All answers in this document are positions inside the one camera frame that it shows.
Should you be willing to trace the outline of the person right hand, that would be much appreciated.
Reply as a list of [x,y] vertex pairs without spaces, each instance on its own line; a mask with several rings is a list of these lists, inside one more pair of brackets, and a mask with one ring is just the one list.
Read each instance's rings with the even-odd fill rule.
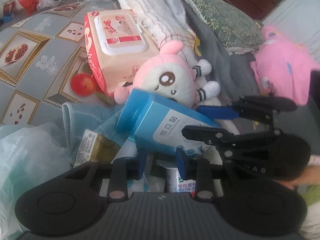
[[296,185],[319,185],[320,181],[320,165],[319,155],[311,155],[309,163],[302,175],[296,180]]

